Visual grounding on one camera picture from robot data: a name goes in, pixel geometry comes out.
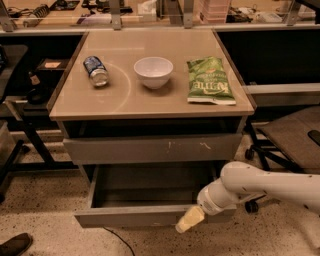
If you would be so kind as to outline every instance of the chip bag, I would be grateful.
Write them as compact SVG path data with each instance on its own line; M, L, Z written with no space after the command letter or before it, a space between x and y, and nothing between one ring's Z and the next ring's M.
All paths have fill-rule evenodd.
M187 61L189 68L188 102L235 105L222 61L216 57L206 57Z

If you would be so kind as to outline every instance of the silver can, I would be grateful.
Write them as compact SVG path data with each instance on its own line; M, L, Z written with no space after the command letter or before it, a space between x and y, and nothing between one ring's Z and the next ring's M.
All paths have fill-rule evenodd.
M83 62L90 82L96 87L105 86L109 82L109 73L101 60L96 56L89 56Z

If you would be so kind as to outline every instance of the speckled floor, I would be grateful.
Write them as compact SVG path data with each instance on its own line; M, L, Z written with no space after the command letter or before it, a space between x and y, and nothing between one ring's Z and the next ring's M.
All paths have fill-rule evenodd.
M244 137L236 160L250 143ZM59 143L48 143L56 159L67 159ZM28 153L21 161L31 161ZM103 228L83 229L73 216L85 209L88 188L78 170L15 174L0 205L0 243L28 232L34 242L24 255L133 255ZM242 205L227 223L199 224L185 234L174 227L112 228L135 255L320 255L320 219L305 209L265 197L257 214Z

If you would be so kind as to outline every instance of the black shoe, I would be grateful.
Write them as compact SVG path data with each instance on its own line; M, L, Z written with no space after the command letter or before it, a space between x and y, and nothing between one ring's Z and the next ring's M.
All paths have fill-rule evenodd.
M23 233L0 245L0 256L19 256L32 244L32 237Z

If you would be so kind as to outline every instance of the bowl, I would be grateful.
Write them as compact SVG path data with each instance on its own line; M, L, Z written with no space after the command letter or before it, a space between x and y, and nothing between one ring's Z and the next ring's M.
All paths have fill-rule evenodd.
M173 70L171 61L161 57L147 57L134 64L134 71L143 85L158 89L166 84Z

